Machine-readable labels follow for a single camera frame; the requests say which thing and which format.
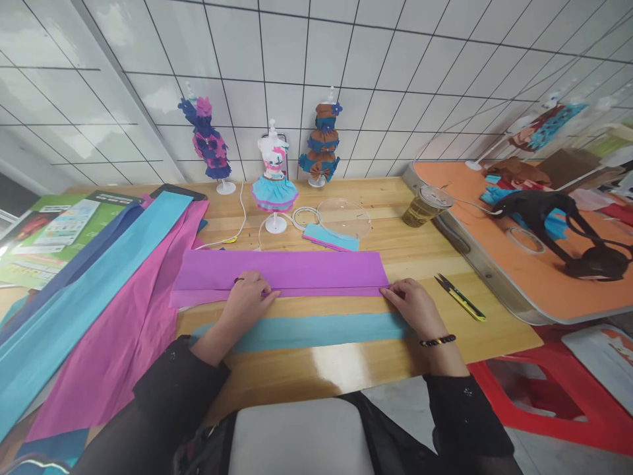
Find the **paper flower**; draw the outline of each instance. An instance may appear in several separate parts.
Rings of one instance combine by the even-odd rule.
[[[339,115],[342,112],[343,108],[341,107],[341,104],[339,104],[338,102],[336,104],[332,104],[332,113],[334,115]]]

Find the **paper dress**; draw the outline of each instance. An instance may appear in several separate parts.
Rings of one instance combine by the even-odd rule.
[[[310,151],[307,154],[301,154],[299,166],[304,172],[310,173],[315,181],[321,176],[330,181],[341,160],[335,154],[339,140],[334,124],[343,108],[338,102],[319,104],[316,108],[316,130],[313,130],[308,138]]]
[[[194,126],[193,147],[200,158],[206,162],[206,175],[213,179],[224,179],[231,174],[229,160],[226,158],[228,147],[220,133],[211,127],[212,106],[209,98],[194,100],[181,99],[178,108],[185,113],[185,118]]]
[[[262,152],[265,167],[264,174],[251,188],[257,207],[266,212],[290,211],[299,192],[282,169],[288,154],[288,143],[277,136],[273,126],[268,137],[257,140],[257,146]]]

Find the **woman's right hand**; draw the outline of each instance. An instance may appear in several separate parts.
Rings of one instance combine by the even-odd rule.
[[[434,340],[448,335],[433,298],[412,278],[397,280],[389,289],[382,288],[380,292],[396,306],[422,340]]]

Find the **purple and pink paper dress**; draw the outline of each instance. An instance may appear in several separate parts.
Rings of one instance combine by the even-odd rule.
[[[228,147],[220,133],[211,127],[212,106],[209,98],[199,97],[194,106],[190,100],[181,99],[178,108],[193,126],[193,146],[200,158],[206,162],[206,175],[213,179],[228,178],[231,174]]]

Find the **purple crepe paper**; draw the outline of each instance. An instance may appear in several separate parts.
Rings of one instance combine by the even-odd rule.
[[[169,304],[192,307],[226,300],[235,278],[257,270],[282,297],[380,297],[389,287],[379,253],[186,251]]]

